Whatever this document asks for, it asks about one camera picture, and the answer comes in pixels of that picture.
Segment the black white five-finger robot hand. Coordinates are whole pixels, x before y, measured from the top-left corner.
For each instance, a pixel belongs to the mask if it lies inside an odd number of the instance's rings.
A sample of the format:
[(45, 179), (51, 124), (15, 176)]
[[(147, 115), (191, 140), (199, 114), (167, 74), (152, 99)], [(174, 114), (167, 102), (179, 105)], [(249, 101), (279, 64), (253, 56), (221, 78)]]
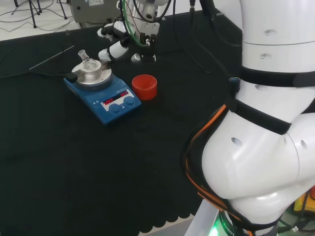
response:
[[(129, 31), (125, 28), (124, 21), (117, 20), (100, 28), (97, 35), (101, 38), (114, 42), (109, 48), (103, 49), (98, 53), (101, 62), (107, 63), (123, 57), (129, 50), (129, 46), (133, 41)], [(150, 48), (145, 45), (140, 49), (141, 53), (135, 53), (131, 57), (133, 63), (139, 62), (156, 62), (157, 58), (154, 53), (150, 52)]]

